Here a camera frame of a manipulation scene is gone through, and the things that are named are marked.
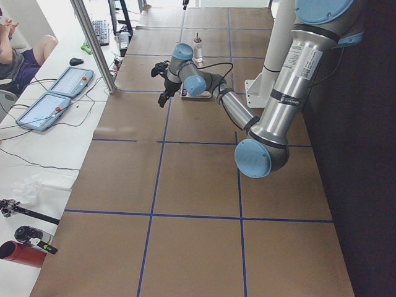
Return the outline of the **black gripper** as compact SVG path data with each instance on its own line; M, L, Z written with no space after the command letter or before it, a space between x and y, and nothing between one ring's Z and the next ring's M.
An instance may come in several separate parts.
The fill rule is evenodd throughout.
M165 106L167 98L174 97L175 93L181 88L181 79L170 70L164 72L164 78L165 92L161 93L158 98L158 104L161 108Z

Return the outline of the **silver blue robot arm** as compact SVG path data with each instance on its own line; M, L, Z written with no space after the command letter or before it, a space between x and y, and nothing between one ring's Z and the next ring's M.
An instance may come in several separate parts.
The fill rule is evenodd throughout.
M248 83L264 107L256 115L242 102L223 75L205 72L193 62L193 50L176 45L171 59L157 63L152 77L161 76L165 103L181 88L191 97L209 92L246 135L235 149L244 175L263 178L283 167L289 157L287 132L303 107L323 54L359 43L363 37L364 1L281 1L278 5L262 72Z

